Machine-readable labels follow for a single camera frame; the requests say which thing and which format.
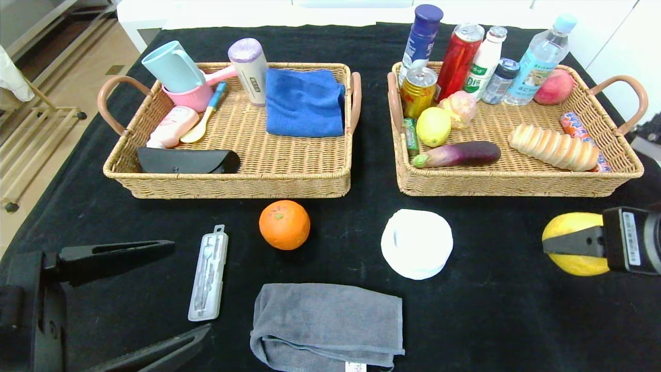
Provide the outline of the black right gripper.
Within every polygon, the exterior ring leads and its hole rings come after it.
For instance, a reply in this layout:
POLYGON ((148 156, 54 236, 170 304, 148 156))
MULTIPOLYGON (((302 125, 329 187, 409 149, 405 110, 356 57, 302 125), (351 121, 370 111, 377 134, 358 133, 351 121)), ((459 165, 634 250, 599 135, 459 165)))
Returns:
POLYGON ((611 271, 659 276, 659 207, 616 207, 604 210, 602 217, 603 226, 543 240, 543 252, 606 257, 611 271))

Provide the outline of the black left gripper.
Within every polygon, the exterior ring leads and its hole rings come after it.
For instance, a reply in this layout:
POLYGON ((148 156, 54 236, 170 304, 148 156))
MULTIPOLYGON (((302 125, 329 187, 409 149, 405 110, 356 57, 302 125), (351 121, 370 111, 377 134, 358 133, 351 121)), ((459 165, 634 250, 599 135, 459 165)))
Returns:
MULTIPOLYGON (((2 284, 2 371, 64 371, 66 304, 57 282, 76 287, 173 254, 175 242, 69 246, 11 260, 2 284)), ((93 366, 87 371, 175 371, 203 351, 210 323, 93 366)))

